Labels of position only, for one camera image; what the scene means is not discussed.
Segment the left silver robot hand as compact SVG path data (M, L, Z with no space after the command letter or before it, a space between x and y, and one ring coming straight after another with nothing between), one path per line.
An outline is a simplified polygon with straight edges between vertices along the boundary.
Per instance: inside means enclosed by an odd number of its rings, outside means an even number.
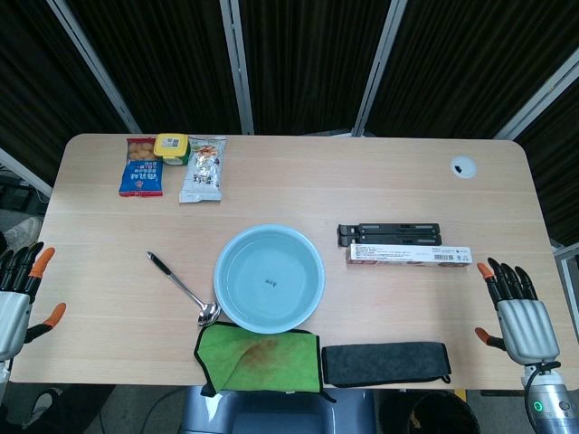
M0 255L0 364L10 362L25 344L52 331L61 321L66 304L59 303L43 322L30 326L33 303L54 247L43 243L7 250Z

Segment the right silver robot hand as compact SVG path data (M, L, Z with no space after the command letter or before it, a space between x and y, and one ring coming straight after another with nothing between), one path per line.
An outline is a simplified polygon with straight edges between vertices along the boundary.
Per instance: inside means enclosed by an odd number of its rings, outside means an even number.
M485 345L498 348L520 365L551 363L560 354L545 304L525 270L489 258L477 264L497 314L501 336L481 327L475 334Z

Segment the metal ladle spoon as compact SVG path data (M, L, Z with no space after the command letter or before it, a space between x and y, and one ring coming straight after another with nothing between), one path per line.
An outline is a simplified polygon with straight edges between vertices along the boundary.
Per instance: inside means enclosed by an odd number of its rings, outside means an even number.
M205 303L202 301L153 252L147 251L147 257L199 307L200 312L197 318L197 324L199 326L210 326L216 322L219 315L221 314L221 307L217 302Z

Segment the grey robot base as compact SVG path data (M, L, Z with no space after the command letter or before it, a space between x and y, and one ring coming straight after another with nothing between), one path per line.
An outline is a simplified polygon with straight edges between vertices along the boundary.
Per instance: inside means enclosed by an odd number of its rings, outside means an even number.
M187 389L179 434L376 434L373 393L366 389L229 392L205 397Z

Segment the light blue bowl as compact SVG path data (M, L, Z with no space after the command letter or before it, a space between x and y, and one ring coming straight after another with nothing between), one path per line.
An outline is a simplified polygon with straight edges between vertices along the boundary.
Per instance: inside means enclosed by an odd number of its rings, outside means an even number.
M325 290L324 262L313 242L279 224L252 226L227 242L214 267L214 293L238 326L283 333L304 323Z

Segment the grey sneaker shoe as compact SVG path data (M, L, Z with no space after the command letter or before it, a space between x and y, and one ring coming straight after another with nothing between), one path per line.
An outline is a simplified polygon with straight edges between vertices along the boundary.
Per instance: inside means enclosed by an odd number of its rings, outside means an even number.
M29 217L8 230L0 231L0 255L6 250L18 251L36 243L42 224L42 218Z

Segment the black trash bin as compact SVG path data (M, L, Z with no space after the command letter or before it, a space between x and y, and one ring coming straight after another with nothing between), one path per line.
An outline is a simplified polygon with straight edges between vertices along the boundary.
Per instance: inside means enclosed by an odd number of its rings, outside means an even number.
M480 434L470 406L450 392L419 393L412 404L408 434Z

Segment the long white cardboard box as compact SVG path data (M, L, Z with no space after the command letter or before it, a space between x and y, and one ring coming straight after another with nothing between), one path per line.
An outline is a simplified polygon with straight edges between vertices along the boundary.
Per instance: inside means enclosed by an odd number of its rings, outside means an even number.
M352 244L346 249L346 262L461 268L469 266L473 260L468 247Z

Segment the dark grey folded cloth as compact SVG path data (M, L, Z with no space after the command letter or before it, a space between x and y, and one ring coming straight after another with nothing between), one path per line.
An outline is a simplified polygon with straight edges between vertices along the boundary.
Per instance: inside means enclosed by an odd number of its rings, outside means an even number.
M321 350L323 378L338 388L451 382L445 344L405 342L332 345Z

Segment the black folding stand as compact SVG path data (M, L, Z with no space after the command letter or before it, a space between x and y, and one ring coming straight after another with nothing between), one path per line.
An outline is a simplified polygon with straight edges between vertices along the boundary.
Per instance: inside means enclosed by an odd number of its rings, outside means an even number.
M359 223L339 224L337 244L441 246L442 239L438 223Z

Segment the blue snack bag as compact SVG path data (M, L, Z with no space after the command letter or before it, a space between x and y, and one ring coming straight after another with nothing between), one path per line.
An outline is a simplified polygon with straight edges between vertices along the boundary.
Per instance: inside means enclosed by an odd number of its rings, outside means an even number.
M163 161L154 154L154 137L127 139L127 159L119 186L121 197L162 196Z

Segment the yellow lidded container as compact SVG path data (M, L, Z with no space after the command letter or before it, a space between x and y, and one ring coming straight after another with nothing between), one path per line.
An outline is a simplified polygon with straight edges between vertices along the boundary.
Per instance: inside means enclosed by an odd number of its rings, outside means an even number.
M156 137L154 155L168 165L187 165L189 157L188 135L163 133Z

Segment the white snack bag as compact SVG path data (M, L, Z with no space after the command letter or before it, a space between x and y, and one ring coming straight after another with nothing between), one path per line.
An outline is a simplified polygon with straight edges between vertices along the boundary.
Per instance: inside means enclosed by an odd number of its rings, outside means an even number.
M179 202L220 202L226 137L189 137L188 144L190 151Z

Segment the green stained cloth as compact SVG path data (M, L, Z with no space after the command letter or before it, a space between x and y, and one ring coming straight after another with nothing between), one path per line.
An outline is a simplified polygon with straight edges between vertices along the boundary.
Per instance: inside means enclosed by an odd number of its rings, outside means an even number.
M309 331L265 335L217 321L200 332L193 355L204 372L206 397L223 391L285 392L336 401L323 389L319 337Z

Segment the grey partition frame post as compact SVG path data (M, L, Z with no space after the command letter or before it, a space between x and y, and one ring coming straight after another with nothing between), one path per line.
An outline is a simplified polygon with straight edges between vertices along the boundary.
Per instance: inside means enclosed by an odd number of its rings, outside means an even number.
M392 52L394 42L403 20L408 0L391 0L384 26L376 47L375 57L365 85L365 91L352 128L353 137L361 137L375 102L375 96L384 76L384 70Z
M514 140L517 138L578 79L579 48L544 82L494 136L494 139Z
M113 108L117 111L128 131L133 134L140 134L142 130L139 124L135 120L114 81L109 76L108 70L90 43L86 33L82 30L80 23L74 16L66 0L45 0L45 2L52 10L63 30L67 33L72 44L109 99Z
M43 179L29 170L26 166L17 161L14 157L8 154L0 147L0 164L6 166L10 171L14 172L20 178L25 180L28 184L34 187L48 198L52 195L52 187L49 186Z
M219 0L241 132L255 133L239 0Z

